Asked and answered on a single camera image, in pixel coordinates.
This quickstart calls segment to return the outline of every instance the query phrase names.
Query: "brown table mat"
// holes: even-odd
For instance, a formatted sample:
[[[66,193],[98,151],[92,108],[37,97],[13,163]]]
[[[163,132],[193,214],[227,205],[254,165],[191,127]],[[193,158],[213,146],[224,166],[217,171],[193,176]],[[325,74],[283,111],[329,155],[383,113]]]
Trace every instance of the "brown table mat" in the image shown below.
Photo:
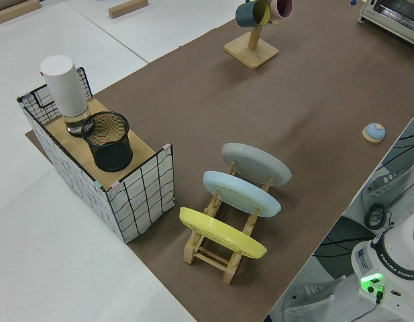
[[[198,321],[262,321],[411,119],[414,46],[358,23],[361,7],[295,1],[291,18],[263,28],[280,52],[258,70],[223,51],[248,31],[231,21],[95,95],[153,150],[174,145],[176,206],[129,247]],[[386,128],[380,144],[362,137],[372,122]],[[270,190],[282,211],[252,233],[268,252],[243,258],[230,286],[220,270],[183,262],[190,231],[178,220],[181,206],[207,206],[203,173],[227,171],[226,142],[263,149],[293,173]],[[217,218],[246,220],[226,205]]]

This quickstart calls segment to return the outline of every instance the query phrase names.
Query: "pink mug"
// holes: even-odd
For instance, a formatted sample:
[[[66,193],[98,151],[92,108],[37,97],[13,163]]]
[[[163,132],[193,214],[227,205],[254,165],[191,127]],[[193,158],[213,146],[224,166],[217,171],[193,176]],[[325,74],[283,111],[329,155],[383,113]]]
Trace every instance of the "pink mug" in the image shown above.
[[[293,10],[292,0],[270,0],[271,20],[286,19]]]

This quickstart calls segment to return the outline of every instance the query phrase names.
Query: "white table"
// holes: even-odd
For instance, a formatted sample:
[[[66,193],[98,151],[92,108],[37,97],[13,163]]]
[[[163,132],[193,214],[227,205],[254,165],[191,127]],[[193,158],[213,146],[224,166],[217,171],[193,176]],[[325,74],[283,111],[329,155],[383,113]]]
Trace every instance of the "white table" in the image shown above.
[[[194,321],[24,136],[16,97],[66,54],[94,93],[146,63],[58,0],[0,25],[0,322]]]
[[[241,0],[149,0],[147,7],[112,19],[125,0],[66,2],[146,62],[151,62],[235,18]]]

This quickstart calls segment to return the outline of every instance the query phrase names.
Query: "wooden plate holder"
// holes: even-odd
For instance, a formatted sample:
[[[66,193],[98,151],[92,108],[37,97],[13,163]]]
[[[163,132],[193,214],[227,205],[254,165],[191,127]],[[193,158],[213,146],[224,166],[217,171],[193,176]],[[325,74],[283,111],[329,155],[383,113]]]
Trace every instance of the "wooden plate holder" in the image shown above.
[[[224,46],[224,50],[251,69],[259,68],[278,54],[278,49],[260,39],[261,32],[262,26],[253,27],[251,33],[232,40]]]
[[[231,163],[231,168],[229,174],[232,176],[236,175],[235,171],[236,162],[233,161]],[[274,178],[270,178],[270,180],[262,186],[262,190],[265,192],[269,191],[271,184],[273,183]],[[219,211],[221,200],[219,199],[219,192],[217,191],[208,207],[204,209],[204,214],[214,218],[216,213]],[[254,225],[258,218],[260,210],[257,209],[256,212],[252,215],[248,216],[247,222],[242,230],[243,233],[250,236],[252,234]],[[241,252],[233,252],[232,256],[229,260],[222,258],[221,256],[207,250],[202,246],[204,236],[192,229],[191,236],[185,245],[184,251],[184,259],[185,262],[188,264],[192,264],[195,257],[203,260],[204,262],[220,269],[223,271],[222,281],[226,284],[230,284],[232,278],[234,277],[238,265],[240,264],[242,253]]]

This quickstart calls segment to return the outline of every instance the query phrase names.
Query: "plate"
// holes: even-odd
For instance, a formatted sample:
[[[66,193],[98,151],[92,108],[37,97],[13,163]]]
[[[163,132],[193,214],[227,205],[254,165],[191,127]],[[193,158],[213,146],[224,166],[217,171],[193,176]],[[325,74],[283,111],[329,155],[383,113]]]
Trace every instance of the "plate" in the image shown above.
[[[221,155],[226,164],[231,166],[236,161],[235,171],[249,180],[271,186],[282,186],[292,177],[292,172],[279,159],[268,152],[243,143],[226,143],[221,148]]]
[[[189,208],[180,208],[180,220],[202,236],[250,258],[261,258],[266,248],[246,235],[215,218]]]
[[[204,186],[213,195],[219,191],[223,202],[254,214],[260,209],[259,217],[273,217],[280,210],[280,203],[275,198],[248,181],[218,171],[204,172]]]

